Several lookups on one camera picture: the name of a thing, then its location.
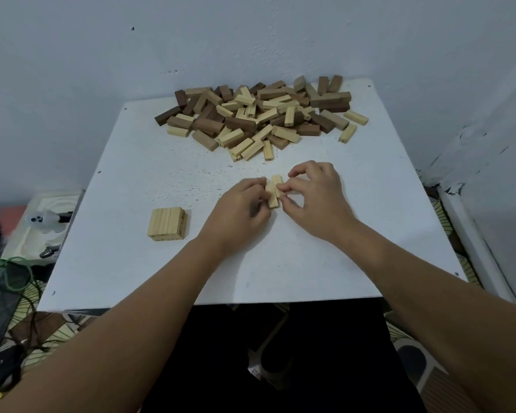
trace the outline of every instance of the stack of wooden blocks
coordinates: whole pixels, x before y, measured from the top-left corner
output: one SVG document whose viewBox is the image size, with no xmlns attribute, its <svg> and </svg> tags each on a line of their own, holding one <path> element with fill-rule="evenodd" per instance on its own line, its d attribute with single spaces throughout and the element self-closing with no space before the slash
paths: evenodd
<svg viewBox="0 0 516 413">
<path fill-rule="evenodd" d="M 367 124 L 367 117 L 350 110 L 352 95 L 339 92 L 341 85 L 342 76 L 335 75 L 331 80 L 319 77 L 317 90 L 304 76 L 295 79 L 293 88 L 277 81 L 241 85 L 235 91 L 227 85 L 181 89 L 175 92 L 178 105 L 155 120 L 168 124 L 171 135 L 187 137 L 193 131 L 192 137 L 209 151 L 227 149 L 234 162 L 260 153 L 271 161 L 273 146 L 283 150 L 301 136 L 319 136 L 335 127 L 342 131 L 338 140 L 347 143 L 357 129 L 349 120 Z"/>
</svg>

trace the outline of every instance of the baseboard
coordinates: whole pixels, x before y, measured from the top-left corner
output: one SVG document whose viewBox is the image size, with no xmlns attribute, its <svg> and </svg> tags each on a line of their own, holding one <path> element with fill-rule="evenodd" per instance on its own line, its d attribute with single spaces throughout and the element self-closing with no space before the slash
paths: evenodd
<svg viewBox="0 0 516 413">
<path fill-rule="evenodd" d="M 496 296 L 516 303 L 516 297 L 507 284 L 478 227 L 463 206 L 459 194 L 447 194 L 439 190 L 440 199 L 455 232 L 465 247 L 470 262 L 482 282 L 482 286 Z"/>
</svg>

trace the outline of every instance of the white table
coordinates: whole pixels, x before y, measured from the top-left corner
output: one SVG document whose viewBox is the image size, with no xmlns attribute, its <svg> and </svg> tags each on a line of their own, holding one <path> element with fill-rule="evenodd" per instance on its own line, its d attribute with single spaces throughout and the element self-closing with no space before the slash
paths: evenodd
<svg viewBox="0 0 516 413">
<path fill-rule="evenodd" d="M 154 117 L 174 97 L 126 103 L 105 147 L 55 266 L 39 310 L 109 308 L 168 262 L 199 233 L 221 194 L 242 178 L 282 174 L 295 164 L 330 161 L 357 217 L 391 241 L 465 279 L 373 83 L 344 83 L 352 109 L 370 118 L 348 144 L 340 131 L 303 137 L 275 160 L 232 162 L 192 137 L 166 133 Z M 183 241 L 146 236 L 151 210 L 186 209 Z M 307 234 L 281 209 L 246 250 L 225 261 L 197 304 L 291 302 L 379 296 L 344 254 Z"/>
</svg>

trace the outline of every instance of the person's leg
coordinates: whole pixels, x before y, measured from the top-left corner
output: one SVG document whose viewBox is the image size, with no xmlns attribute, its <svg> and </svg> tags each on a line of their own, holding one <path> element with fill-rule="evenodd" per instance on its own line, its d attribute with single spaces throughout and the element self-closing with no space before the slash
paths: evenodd
<svg viewBox="0 0 516 413">
<path fill-rule="evenodd" d="M 291 401 L 426 412 L 390 341 L 379 299 L 290 306 Z"/>
<path fill-rule="evenodd" d="M 194 306 L 142 412 L 163 411 L 166 404 L 224 406 L 234 394 L 259 393 L 262 385 L 248 371 L 248 362 L 233 311 L 226 305 Z"/>
</svg>

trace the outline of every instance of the hand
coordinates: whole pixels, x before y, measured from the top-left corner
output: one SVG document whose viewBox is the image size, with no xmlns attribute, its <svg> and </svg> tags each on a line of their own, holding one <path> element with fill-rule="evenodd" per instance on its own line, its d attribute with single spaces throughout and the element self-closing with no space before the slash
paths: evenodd
<svg viewBox="0 0 516 413">
<path fill-rule="evenodd" d="M 296 178 L 306 174 L 308 180 Z M 283 210 L 308 233 L 336 245 L 336 240 L 348 225 L 357 219 L 342 193 L 342 184 L 329 162 L 308 161 L 289 171 L 290 179 L 277 184 L 279 191 L 297 191 L 304 196 L 304 206 L 298 206 L 287 195 L 280 201 Z"/>
<path fill-rule="evenodd" d="M 208 216 L 199 237 L 218 246 L 224 258 L 243 249 L 266 225 L 271 195 L 266 178 L 247 178 L 225 192 Z"/>
</svg>

